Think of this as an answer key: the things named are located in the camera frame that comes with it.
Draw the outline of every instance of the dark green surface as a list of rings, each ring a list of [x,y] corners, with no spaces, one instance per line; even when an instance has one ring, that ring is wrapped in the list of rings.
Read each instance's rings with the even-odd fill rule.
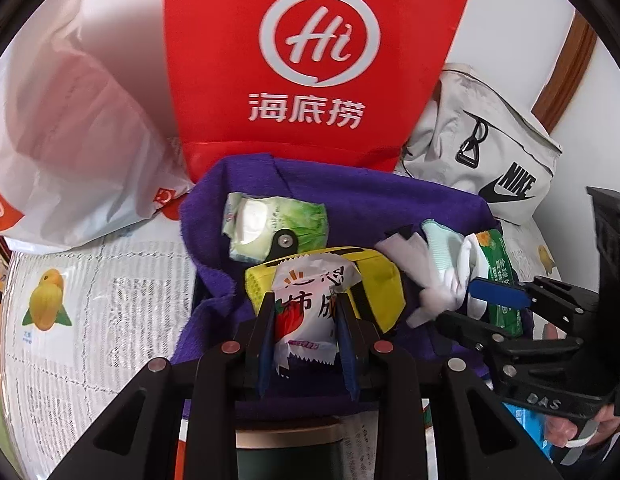
[[[237,449],[239,480],[343,480],[340,443]]]

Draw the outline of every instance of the red bag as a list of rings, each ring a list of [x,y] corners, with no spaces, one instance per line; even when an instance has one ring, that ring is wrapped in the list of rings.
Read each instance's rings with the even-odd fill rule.
[[[391,171],[467,0],[165,0],[191,177],[239,153]]]

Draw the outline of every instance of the green snack packet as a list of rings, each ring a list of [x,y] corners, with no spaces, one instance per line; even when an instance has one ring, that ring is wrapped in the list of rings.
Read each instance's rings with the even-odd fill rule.
[[[282,196],[253,198],[237,192],[228,194],[223,233],[230,237],[232,260],[263,263],[279,229],[295,233],[299,253],[324,249],[328,241],[325,206]]]
[[[478,233],[476,237],[488,260],[488,279],[493,282],[514,285],[514,274],[501,233],[496,229],[490,229],[489,231]],[[506,330],[513,336],[523,334],[521,314],[518,310],[488,303],[488,312],[490,314],[490,323],[494,326]]]

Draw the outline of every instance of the purple fabric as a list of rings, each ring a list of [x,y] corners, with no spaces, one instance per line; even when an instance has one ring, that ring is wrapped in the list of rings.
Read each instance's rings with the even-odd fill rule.
[[[482,198],[430,182],[266,154],[226,157],[181,206],[183,239],[211,298],[197,306],[181,333],[173,357],[176,363],[199,358],[208,348],[232,338],[239,323],[254,317],[244,290],[247,266],[229,259],[229,239],[221,235],[223,207],[233,191],[325,204],[330,223],[328,247],[372,248],[386,231],[409,224],[417,231],[430,218],[463,235],[497,224]],[[417,306],[415,298],[407,293],[405,316]],[[395,343],[416,357],[436,358],[424,328],[409,330],[400,324]],[[458,346],[454,352],[485,372],[477,352]],[[288,380],[273,373],[266,399],[238,402],[237,417],[345,415],[364,409],[348,399],[338,367],[310,367],[307,373],[293,374]]]

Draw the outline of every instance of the green package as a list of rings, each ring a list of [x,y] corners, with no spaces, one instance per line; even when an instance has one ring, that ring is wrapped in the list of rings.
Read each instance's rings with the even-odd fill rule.
[[[282,196],[254,198],[237,192],[228,194],[223,233],[230,237],[232,260],[263,263],[274,234],[280,229],[295,233],[299,253],[324,249],[328,241],[325,206]]]
[[[488,260],[488,279],[493,282],[514,285],[514,273],[506,252],[503,236],[496,229],[490,229],[476,235],[479,245]],[[488,303],[490,323],[506,330],[513,336],[523,334],[521,314],[507,306]]]

